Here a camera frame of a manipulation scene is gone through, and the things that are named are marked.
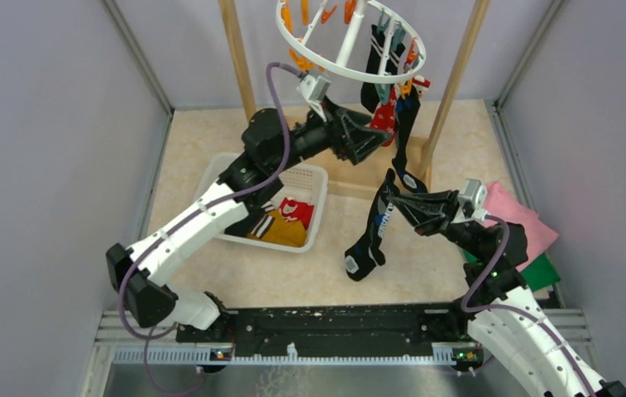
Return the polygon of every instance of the beige tabletop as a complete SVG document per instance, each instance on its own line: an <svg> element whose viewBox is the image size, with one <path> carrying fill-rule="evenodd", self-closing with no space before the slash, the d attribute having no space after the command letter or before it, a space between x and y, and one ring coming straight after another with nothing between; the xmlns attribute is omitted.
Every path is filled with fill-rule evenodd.
<svg viewBox="0 0 626 397"><path fill-rule="evenodd" d="M426 136L438 103L423 102L413 134ZM286 108L301 117L305 107ZM177 112L155 193L150 232L188 207L203 171L219 152L241 152L241 109ZM455 101L434 155L432 190L459 189L466 177L513 187L483 101ZM387 263L361 282L346 276L343 252L364 232L370 201L328 195L313 247L293 254L213 239L170 281L207 290L227 307L439 302L467 290L458 248L420 237L395 213L381 250Z"/></svg>

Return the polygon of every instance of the gray floor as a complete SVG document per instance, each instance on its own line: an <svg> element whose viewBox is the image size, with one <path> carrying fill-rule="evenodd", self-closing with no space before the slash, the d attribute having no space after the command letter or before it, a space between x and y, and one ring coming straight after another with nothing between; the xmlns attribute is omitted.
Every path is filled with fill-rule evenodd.
<svg viewBox="0 0 626 397"><path fill-rule="evenodd" d="M188 389L199 381L191 366L152 366L155 380L167 390ZM113 365L105 397L162 395L149 385L143 366ZM422 366L231 366L206 375L191 395L213 397L284 396L424 396L523 397L526 392L499 364L475 378L446 375Z"/></svg>

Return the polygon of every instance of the black and white robotic arm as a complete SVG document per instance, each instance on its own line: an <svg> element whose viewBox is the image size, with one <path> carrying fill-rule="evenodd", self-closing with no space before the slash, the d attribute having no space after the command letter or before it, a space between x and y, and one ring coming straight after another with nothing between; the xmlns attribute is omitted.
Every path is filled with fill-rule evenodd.
<svg viewBox="0 0 626 397"><path fill-rule="evenodd" d="M311 71L299 77L299 92L312 110L305 123L289 132L289 156L283 169L327 149L355 165L388 140L387 132L364 127L370 116L339 107L327 98L330 81L324 75ZM201 198L144 240L130 246L115 244L106 253L112 286L140 327L164 321L200 330L224 327L227 311L214 295L171 289L167 282L203 244L246 218L283 187L278 178L261 187L284 161L280 116L273 108L257 112L242 133L243 153ZM619 382L605 383L539 308L515 269L527 260L523 227L512 223L484 227L481 222L490 216L482 206L485 195L480 181L468 179L461 190L396 192L390 201L418 234L440 233L478 258L465 265L466 281L472 285L461 301L469 313L467 332L530 395L625 397L626 389Z"/></svg>

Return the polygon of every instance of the pink cloth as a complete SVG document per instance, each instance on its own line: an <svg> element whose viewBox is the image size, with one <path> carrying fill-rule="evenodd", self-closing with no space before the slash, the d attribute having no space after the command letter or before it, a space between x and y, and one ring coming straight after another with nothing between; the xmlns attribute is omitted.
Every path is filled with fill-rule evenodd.
<svg viewBox="0 0 626 397"><path fill-rule="evenodd" d="M500 182L491 182L486 185L488 195L485 197L483 208L498 218L524 226L527 235L527 261L517 266L522 271L532 261L537 259L558 238L558 233L539 220L539 215L533 210L524 207L512 198ZM485 221L487 227L495 225L493 221Z"/></svg>

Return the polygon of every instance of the green cloth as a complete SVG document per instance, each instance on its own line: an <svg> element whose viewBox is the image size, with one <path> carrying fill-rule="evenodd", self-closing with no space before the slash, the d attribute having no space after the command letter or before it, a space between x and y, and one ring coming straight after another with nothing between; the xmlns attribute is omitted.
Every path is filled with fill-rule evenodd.
<svg viewBox="0 0 626 397"><path fill-rule="evenodd" d="M475 256L466 251L464 251L464 257L468 262L478 261ZM546 254L541 254L534 262L530 263L527 268L522 270L522 277L527 281L527 285L529 285L532 291L554 285L561 281L561 277L559 277Z"/></svg>

